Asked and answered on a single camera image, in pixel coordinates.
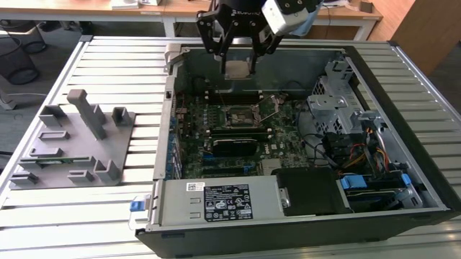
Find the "power supply label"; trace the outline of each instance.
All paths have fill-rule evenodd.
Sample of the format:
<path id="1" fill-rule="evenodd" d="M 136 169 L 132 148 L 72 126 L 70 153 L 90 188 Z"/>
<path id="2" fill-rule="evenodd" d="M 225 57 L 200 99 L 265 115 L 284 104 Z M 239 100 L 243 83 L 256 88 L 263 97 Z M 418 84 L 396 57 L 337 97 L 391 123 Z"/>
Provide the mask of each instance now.
<path id="1" fill-rule="evenodd" d="M 207 186 L 203 192 L 207 222 L 252 219 L 247 185 Z"/>

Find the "open computer tower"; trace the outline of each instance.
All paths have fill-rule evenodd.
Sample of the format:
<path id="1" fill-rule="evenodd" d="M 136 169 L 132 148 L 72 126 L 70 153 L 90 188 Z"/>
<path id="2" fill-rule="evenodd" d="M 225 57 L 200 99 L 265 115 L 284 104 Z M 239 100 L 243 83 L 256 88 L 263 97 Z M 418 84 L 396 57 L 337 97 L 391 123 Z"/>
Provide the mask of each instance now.
<path id="1" fill-rule="evenodd" d="M 224 78 L 200 45 L 168 49 L 149 222 L 136 230 L 157 256 L 380 241 L 459 214 L 352 46 L 281 45 L 243 80 Z"/>

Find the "wire mesh trash bin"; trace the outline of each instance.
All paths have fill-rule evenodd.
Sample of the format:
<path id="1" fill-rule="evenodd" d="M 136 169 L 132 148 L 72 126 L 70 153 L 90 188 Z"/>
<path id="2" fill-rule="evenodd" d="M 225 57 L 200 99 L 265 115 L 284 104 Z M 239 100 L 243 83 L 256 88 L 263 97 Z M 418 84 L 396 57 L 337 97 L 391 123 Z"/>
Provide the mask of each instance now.
<path id="1" fill-rule="evenodd" d="M 0 75 L 13 85 L 26 84 L 38 76 L 17 38 L 0 38 Z"/>
<path id="2" fill-rule="evenodd" d="M 46 48 L 34 21 L 7 20 L 7 23 L 1 22 L 0 26 L 10 37 L 21 40 L 22 49 L 27 54 L 38 53 Z"/>

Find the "blue latch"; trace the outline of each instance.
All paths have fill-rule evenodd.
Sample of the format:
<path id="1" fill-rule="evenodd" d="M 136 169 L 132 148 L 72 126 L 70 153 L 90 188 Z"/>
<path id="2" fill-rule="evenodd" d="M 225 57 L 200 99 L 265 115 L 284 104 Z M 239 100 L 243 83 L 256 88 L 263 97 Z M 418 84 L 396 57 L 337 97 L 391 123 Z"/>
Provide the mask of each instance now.
<path id="1" fill-rule="evenodd" d="M 130 212 L 142 212 L 144 211 L 144 201 L 132 201 L 129 203 L 129 211 Z"/>
<path id="2" fill-rule="evenodd" d="M 360 175 L 346 175 L 340 179 L 340 185 L 343 186 L 343 189 L 366 188 L 366 182 Z"/>
<path id="3" fill-rule="evenodd" d="M 407 174 L 402 174 L 402 180 L 403 180 L 404 185 L 411 184 L 411 179 Z"/>

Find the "aluminum slotted table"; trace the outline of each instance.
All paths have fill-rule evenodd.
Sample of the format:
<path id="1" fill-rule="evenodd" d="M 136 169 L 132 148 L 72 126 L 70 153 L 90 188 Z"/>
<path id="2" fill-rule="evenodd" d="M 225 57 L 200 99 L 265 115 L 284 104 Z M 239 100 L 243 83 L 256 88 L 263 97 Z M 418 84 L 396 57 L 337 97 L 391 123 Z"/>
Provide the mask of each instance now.
<path id="1" fill-rule="evenodd" d="M 122 184 L 116 187 L 9 190 L 7 175 L 37 134 L 36 117 L 0 176 L 1 258 L 156 258 L 126 226 L 128 204 L 150 192 L 168 43 L 196 38 L 93 37 L 78 42 L 44 101 L 73 111 L 65 95 L 84 89 L 102 112 L 136 113 Z M 398 47 L 384 42 L 300 41 L 283 44 L 354 45 L 456 194 L 461 194 L 461 119 Z M 372 103 L 360 88 L 370 108 Z M 459 258 L 459 218 L 410 230 L 383 242 L 245 253 L 215 258 Z"/>

